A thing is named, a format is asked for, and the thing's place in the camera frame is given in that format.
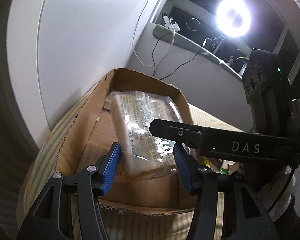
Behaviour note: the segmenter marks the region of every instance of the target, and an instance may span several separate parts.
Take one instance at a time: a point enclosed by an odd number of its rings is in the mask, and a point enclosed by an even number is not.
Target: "glowing light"
[[[234,10],[242,16],[242,25],[239,28],[233,27],[234,19],[229,17],[230,10]],[[239,37],[246,34],[250,28],[250,13],[242,0],[224,0],[217,9],[217,23],[220,30],[226,35]]]

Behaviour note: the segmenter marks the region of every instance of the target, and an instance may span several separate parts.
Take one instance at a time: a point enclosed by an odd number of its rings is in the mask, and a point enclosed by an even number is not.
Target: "wrapped food package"
[[[182,122],[170,97],[140,91],[113,92],[111,115],[123,152],[119,177],[152,179],[176,172],[175,142],[153,137],[149,131],[154,119]]]

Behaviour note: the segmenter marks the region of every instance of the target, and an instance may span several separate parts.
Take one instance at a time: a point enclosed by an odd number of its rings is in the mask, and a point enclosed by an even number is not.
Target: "white panel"
[[[157,42],[152,35],[155,24],[148,23],[136,47],[137,55],[144,64],[153,64],[151,53]],[[169,44],[159,41],[154,60],[159,62],[167,53]],[[167,76],[182,63],[193,58],[195,53],[173,46],[161,63],[156,78]],[[133,57],[131,69],[152,75],[154,67],[143,66]],[[197,55],[193,61],[180,67],[164,80],[178,87],[189,103],[244,131],[252,129],[250,106],[247,104],[240,80],[205,57]]]
[[[37,146],[50,130],[37,73],[37,33],[44,0],[12,0],[7,27],[7,58],[16,101]]]
[[[45,0],[38,41],[38,69],[45,113],[52,129],[113,68],[125,67],[145,0]],[[154,9],[149,0],[135,44]]]

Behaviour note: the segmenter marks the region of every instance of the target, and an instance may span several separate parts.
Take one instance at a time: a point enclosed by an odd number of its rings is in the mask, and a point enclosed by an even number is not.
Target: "cardboard box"
[[[114,69],[96,86],[64,136],[56,172],[70,175],[95,164],[117,141],[111,115],[102,112],[112,90],[139,90],[169,96],[177,105],[184,122],[193,123],[188,103],[180,90],[133,70]],[[196,197],[189,196],[183,189],[177,173],[151,180],[114,181],[108,194],[99,198],[100,205],[105,208],[157,215],[192,211],[195,201]]]

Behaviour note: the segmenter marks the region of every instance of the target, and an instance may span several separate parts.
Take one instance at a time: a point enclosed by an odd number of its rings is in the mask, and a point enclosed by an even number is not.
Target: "screw head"
[[[242,173],[239,171],[234,171],[233,176],[237,179],[241,179],[242,178]]]
[[[198,166],[198,170],[199,171],[207,171],[208,170],[208,167],[206,165],[203,165],[203,164],[200,164]]]
[[[56,172],[55,174],[53,174],[53,178],[54,179],[59,179],[61,177],[61,173],[60,172]]]
[[[87,168],[87,171],[95,171],[97,169],[97,167],[96,166],[94,166],[94,165],[91,165],[91,166],[89,166],[88,168]]]

